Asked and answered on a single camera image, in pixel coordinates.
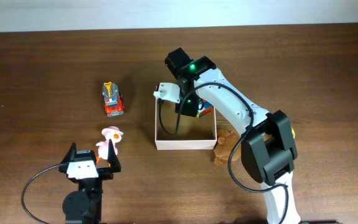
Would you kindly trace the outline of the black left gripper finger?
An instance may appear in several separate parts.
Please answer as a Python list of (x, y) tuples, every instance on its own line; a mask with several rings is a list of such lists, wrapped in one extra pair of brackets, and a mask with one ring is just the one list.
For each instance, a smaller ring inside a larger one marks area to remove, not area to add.
[(70, 146), (68, 152), (66, 153), (66, 155), (64, 156), (64, 158), (60, 162), (60, 166), (58, 168), (59, 172), (66, 172), (67, 171), (68, 165), (69, 165), (70, 161), (74, 159), (75, 154), (76, 154), (76, 143), (73, 142), (72, 145)]
[(113, 173), (120, 172), (121, 171), (121, 164), (119, 162), (119, 159), (117, 157), (117, 154), (115, 153), (115, 148), (113, 145), (112, 140), (110, 139), (108, 142), (108, 164), (111, 168)]

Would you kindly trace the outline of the multicolour puzzle cube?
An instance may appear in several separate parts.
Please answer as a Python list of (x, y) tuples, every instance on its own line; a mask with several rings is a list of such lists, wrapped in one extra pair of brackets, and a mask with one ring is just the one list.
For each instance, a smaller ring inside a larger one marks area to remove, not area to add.
[(204, 99), (200, 99), (198, 103), (198, 114), (197, 118), (207, 115), (213, 109), (212, 105)]

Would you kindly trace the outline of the pink cardboard box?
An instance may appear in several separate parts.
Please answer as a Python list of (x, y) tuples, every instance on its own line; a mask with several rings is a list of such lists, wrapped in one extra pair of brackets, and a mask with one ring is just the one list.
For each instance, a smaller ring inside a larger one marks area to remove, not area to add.
[(174, 132), (177, 114), (175, 105), (164, 103), (162, 110), (155, 104), (154, 141), (159, 151), (164, 150), (210, 150), (217, 142), (216, 110), (212, 109), (201, 118), (181, 116), (178, 133), (171, 136), (163, 131), (158, 116), (162, 115), (164, 129)]

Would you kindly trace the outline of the brown plush capybara toy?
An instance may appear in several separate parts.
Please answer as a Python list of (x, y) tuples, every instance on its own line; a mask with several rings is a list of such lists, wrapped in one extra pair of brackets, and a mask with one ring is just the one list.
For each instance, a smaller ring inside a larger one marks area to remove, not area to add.
[(214, 148), (215, 165), (227, 165), (231, 151), (239, 139), (240, 135), (238, 135), (235, 129), (219, 129), (217, 131), (217, 144)]

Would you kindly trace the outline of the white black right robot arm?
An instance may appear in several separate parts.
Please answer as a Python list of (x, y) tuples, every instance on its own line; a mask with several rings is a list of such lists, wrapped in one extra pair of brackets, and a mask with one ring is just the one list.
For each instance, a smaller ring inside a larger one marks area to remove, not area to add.
[(269, 223), (300, 223), (292, 189), (298, 157), (295, 133), (288, 116), (258, 106), (224, 77), (208, 57), (190, 58), (182, 48), (165, 58), (176, 83), (161, 83), (154, 93), (159, 101), (175, 104), (178, 117), (197, 116), (201, 100), (216, 108), (240, 135), (228, 159), (241, 150), (247, 173), (261, 185)]

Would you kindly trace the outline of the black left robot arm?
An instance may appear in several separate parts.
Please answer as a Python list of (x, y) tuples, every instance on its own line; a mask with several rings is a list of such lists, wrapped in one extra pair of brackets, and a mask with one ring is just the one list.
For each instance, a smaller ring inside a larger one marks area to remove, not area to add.
[(58, 170), (68, 180), (78, 185), (62, 203), (65, 223), (100, 223), (102, 211), (103, 182), (112, 180), (121, 171), (121, 164), (108, 141), (108, 166), (97, 167), (94, 151), (78, 151), (73, 143), (60, 163)]

